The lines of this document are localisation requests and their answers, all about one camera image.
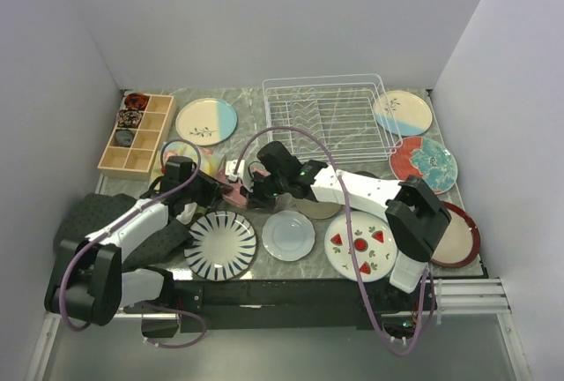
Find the light blue scalloped plate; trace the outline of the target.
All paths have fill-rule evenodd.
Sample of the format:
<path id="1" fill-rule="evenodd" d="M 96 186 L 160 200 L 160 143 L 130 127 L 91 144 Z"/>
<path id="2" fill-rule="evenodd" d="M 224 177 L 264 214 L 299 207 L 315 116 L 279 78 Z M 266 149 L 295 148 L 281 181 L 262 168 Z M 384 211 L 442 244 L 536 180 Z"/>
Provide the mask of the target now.
<path id="1" fill-rule="evenodd" d="M 306 257 L 315 244 L 313 223 L 295 211 L 273 214 L 263 225 L 264 248 L 276 259 L 295 262 Z"/>

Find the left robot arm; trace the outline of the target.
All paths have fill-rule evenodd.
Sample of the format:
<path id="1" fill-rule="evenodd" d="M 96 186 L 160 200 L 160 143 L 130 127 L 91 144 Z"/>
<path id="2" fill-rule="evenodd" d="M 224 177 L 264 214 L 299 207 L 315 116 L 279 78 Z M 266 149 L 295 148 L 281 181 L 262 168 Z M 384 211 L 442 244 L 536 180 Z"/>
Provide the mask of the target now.
<path id="1" fill-rule="evenodd" d="M 210 205 L 230 185 L 208 176 L 197 163 L 173 156 L 164 173 L 135 204 L 105 227 L 58 245 L 44 305 L 67 323 L 108 324 L 124 306 L 145 302 L 170 310 L 176 300 L 172 273 L 154 267 L 124 271 L 125 259 L 180 215 L 186 205 Z"/>

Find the pink polka dot plate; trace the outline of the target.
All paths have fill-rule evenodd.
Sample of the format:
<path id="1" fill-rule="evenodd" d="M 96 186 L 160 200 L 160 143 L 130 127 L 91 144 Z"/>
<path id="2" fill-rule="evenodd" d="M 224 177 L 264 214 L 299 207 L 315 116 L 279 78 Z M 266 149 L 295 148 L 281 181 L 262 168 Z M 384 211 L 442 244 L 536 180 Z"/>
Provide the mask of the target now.
<path id="1" fill-rule="evenodd" d="M 238 180 L 236 183 L 230 183 L 226 177 L 226 167 L 223 167 L 217 174 L 216 179 L 231 187 L 231 190 L 223 193 L 223 199 L 229 204 L 241 209 L 248 207 L 248 199 L 241 193 L 243 186 L 253 185 L 253 176 L 268 176 L 270 173 L 259 167 L 246 167 L 243 181 Z"/>

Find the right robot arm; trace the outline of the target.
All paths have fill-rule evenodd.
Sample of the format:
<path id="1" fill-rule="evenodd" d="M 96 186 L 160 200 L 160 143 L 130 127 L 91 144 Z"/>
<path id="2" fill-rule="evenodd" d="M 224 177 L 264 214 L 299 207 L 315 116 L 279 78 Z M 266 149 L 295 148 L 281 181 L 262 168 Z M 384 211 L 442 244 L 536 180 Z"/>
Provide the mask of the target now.
<path id="1" fill-rule="evenodd" d="M 263 146 L 256 157 L 270 173 L 269 194 L 343 205 L 385 220 L 398 253 L 391 269 L 387 299 L 405 310 L 418 298 L 416 286 L 451 222 L 446 206 L 419 176 L 381 180 L 338 169 L 326 147 L 324 161 L 302 163 L 279 141 Z"/>

